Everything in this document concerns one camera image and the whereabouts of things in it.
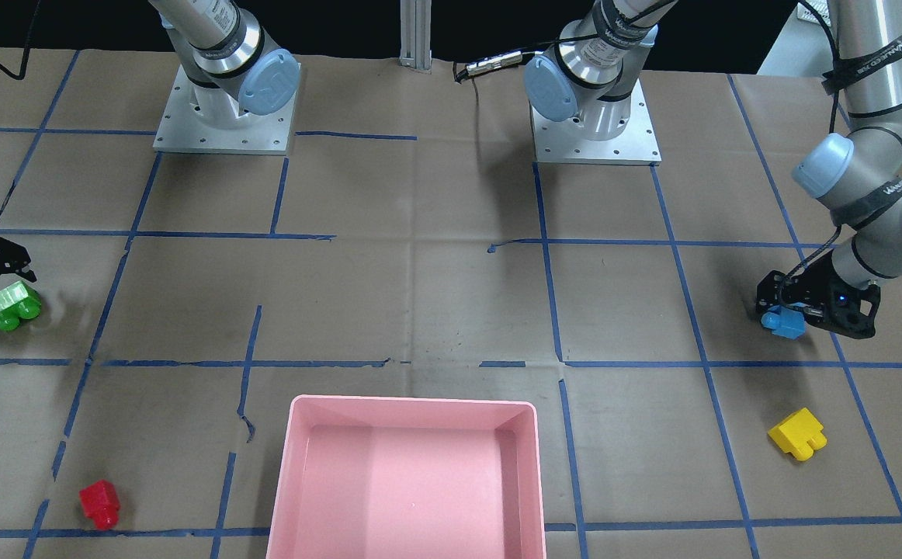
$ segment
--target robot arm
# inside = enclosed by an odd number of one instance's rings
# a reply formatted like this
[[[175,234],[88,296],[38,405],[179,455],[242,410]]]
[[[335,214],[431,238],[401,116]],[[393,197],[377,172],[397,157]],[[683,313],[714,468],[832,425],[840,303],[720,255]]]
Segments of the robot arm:
[[[223,89],[242,110],[270,114],[292,99],[299,63],[234,0],[150,0],[162,16],[186,75]]]
[[[780,335],[788,315],[796,335],[805,318],[868,339],[876,335],[880,284],[902,276],[902,0],[831,0],[830,11],[841,60],[824,87],[845,90],[852,131],[824,138],[793,178],[830,210],[835,226],[856,233],[801,275],[769,273],[756,311]]]

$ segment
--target pink plastic tray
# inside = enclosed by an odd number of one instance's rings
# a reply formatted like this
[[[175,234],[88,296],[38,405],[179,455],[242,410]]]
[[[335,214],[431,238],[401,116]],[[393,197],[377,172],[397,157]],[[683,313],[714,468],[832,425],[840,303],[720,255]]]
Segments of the pink plastic tray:
[[[526,402],[299,396],[267,559],[544,559]]]

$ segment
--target light blue joint cap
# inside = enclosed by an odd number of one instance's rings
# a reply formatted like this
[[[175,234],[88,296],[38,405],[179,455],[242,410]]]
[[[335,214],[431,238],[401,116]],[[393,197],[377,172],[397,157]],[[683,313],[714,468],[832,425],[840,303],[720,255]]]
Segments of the light blue joint cap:
[[[793,169],[793,180],[813,198],[820,198],[834,188],[845,176],[845,171],[855,155],[855,142],[840,134],[828,134],[810,152],[803,162]]]
[[[544,118],[561,123],[578,113],[578,102],[571,83],[561,68],[544,54],[537,54],[526,64],[523,85],[530,105]]]
[[[647,32],[647,35],[644,36],[642,40],[640,40],[640,45],[642,47],[653,47],[654,40],[657,39],[657,23],[654,24],[654,27],[650,28],[650,31]]]
[[[762,326],[784,339],[797,339],[807,332],[807,323],[803,319],[802,312],[780,307],[780,305],[768,309],[762,315],[761,322]]]
[[[288,50],[267,53],[248,72],[238,101],[254,114],[282,109],[299,88],[299,63]]]

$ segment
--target black cable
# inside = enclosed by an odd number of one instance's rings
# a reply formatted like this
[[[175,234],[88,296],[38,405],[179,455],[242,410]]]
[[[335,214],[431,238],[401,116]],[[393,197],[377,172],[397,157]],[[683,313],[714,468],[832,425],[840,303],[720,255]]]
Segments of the black cable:
[[[13,179],[13,184],[10,185],[10,190],[6,193],[6,198],[3,198],[3,205],[0,206],[0,218],[3,217],[3,212],[6,211],[6,206],[10,203],[10,197],[13,196],[14,190],[16,190],[15,179]]]
[[[649,16],[650,14],[654,14],[654,12],[661,10],[661,8],[664,8],[665,6],[668,6],[668,4],[671,4],[672,2],[675,2],[675,1],[678,1],[678,0],[664,0],[664,2],[659,2],[659,3],[657,3],[657,4],[652,4],[652,5],[650,5],[649,7],[646,7],[646,8],[645,8],[642,12],[640,12],[638,15],[635,15],[633,18],[627,20],[627,22],[628,22],[628,23],[634,23],[634,22],[640,20],[640,18],[643,18],[643,17],[645,17],[645,16]]]
[[[807,0],[796,0],[796,3],[799,3],[801,6],[806,8],[806,10],[814,16],[814,19],[816,19],[817,23],[820,24],[820,28],[824,30],[824,35],[827,35],[827,45],[831,47],[831,59],[833,59],[834,64],[837,64],[838,61],[841,60],[841,53],[839,53],[838,50],[838,42],[834,41],[834,33],[831,32],[831,26],[829,26],[827,24],[827,21],[824,20],[824,16],[822,16],[820,12],[816,10],[816,8],[810,5]],[[831,126],[830,130],[828,130],[829,134],[832,134],[834,132],[834,127],[835,125],[837,125],[838,121],[838,95],[838,92],[834,92],[834,99],[833,102],[831,102]],[[789,270],[789,273],[787,273],[787,275],[783,277],[782,282],[779,283],[778,293],[776,294],[779,304],[781,304],[782,307],[794,308],[792,304],[788,304],[788,302],[785,302],[783,300],[782,290],[785,289],[786,286],[788,286],[789,282],[791,282],[791,280],[793,279],[793,276],[796,275],[796,272],[799,272],[801,268],[808,268],[808,266],[814,259],[819,257],[819,255],[824,254],[824,251],[827,251],[827,249],[834,244],[834,241],[838,240],[838,237],[841,237],[841,226],[839,225],[837,229],[834,230],[834,234],[831,235],[831,238],[827,239],[827,243],[824,243],[820,246],[820,248],[817,248],[817,250],[814,251],[812,255],[809,255],[809,257],[802,259],[800,264],[795,265],[794,268]]]
[[[23,56],[19,59],[19,71],[17,74],[13,74],[13,71],[10,68],[3,66],[0,63],[0,70],[3,71],[3,74],[8,75],[10,78],[23,79],[26,77],[26,63],[29,61],[29,39],[33,35],[33,26],[36,24],[36,14],[40,11],[40,0],[36,0],[36,4],[33,5],[33,15],[29,18],[29,27],[26,28],[26,38],[23,43]]]

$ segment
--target silver arm segment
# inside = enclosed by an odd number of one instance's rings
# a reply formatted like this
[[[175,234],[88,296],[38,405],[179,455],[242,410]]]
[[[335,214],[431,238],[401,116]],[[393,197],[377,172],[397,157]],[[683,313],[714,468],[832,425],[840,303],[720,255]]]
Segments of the silver arm segment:
[[[868,57],[902,36],[902,0],[831,0],[842,59]],[[902,59],[846,89],[852,132],[832,134],[793,176],[831,210],[836,224],[854,227],[834,249],[835,272],[864,290],[902,276]]]
[[[299,63],[234,0],[149,0],[193,84],[223,89],[241,109],[270,114],[299,85]]]

